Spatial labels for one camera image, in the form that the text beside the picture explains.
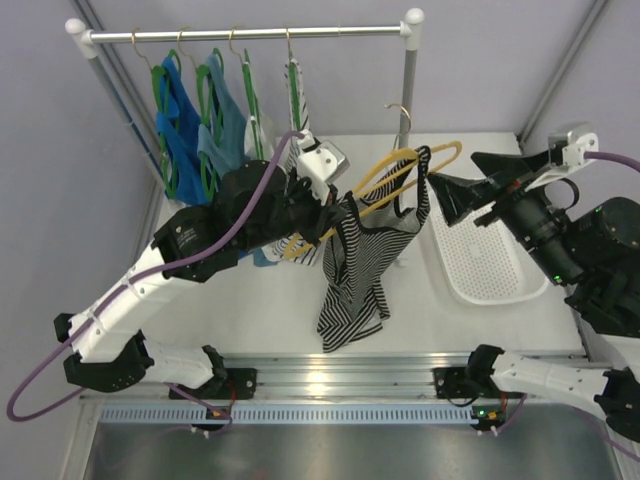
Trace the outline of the black white striped tank top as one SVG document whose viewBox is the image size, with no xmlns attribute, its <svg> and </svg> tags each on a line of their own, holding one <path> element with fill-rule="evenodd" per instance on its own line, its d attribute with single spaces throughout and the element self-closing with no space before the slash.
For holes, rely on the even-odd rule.
<svg viewBox="0 0 640 480">
<path fill-rule="evenodd" d="M 383 329 L 391 316 L 381 277 L 424 226 L 431 207 L 426 174 L 431 149 L 415 150 L 418 163 L 398 161 L 381 177 L 387 183 L 358 198 L 353 191 L 340 200 L 346 217 L 324 249 L 327 291 L 316 332 L 325 353 L 335 352 Z M 417 171 L 416 205 L 403 208 L 398 197 L 380 201 L 404 186 Z"/>
</svg>

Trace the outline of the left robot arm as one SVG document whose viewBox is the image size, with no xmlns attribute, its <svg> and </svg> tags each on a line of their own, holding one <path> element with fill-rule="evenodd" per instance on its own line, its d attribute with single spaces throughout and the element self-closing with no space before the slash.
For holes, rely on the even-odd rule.
<svg viewBox="0 0 640 480">
<path fill-rule="evenodd" d="M 59 342 L 72 349 L 63 362 L 67 381 L 102 393 L 144 382 L 217 396 L 229 374 L 215 348 L 163 345 L 144 334 L 144 324 L 185 291 L 235 267 L 241 255 L 294 233 L 318 241 L 339 215 L 336 187 L 309 174 L 268 161 L 227 173 L 213 200 L 175 213 L 96 304 L 55 319 Z"/>
</svg>

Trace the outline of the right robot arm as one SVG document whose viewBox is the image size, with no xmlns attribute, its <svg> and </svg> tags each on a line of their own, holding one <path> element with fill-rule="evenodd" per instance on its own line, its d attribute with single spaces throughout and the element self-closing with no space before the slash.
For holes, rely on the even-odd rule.
<svg viewBox="0 0 640 480">
<path fill-rule="evenodd" d="M 622 360 L 622 367 L 580 369 L 482 344 L 463 379 L 476 396 L 518 393 L 552 399 L 639 439 L 639 205 L 613 197 L 572 220 L 545 186 L 583 167 L 596 152 L 550 147 L 530 156 L 475 152 L 481 179 L 431 173 L 429 184 L 448 226 L 488 207 L 478 226 L 501 222 L 548 280 L 572 288 L 565 303 Z"/>
</svg>

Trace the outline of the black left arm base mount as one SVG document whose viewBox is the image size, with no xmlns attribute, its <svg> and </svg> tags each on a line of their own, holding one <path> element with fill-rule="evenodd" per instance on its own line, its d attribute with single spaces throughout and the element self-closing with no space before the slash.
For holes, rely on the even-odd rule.
<svg viewBox="0 0 640 480">
<path fill-rule="evenodd" d="M 225 380 L 212 379 L 197 389 L 179 385 L 181 391 L 200 400 L 249 400 L 257 386 L 257 370 L 254 368 L 229 368 Z"/>
</svg>

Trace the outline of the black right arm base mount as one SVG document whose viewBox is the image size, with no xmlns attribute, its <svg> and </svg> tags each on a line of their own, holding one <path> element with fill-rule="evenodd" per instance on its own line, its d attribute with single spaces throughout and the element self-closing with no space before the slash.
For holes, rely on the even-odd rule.
<svg viewBox="0 0 640 480">
<path fill-rule="evenodd" d="M 498 399 L 499 390 L 488 376 L 472 375 L 466 367 L 440 367 L 433 370 L 436 397 L 458 407 L 477 400 Z"/>
</svg>

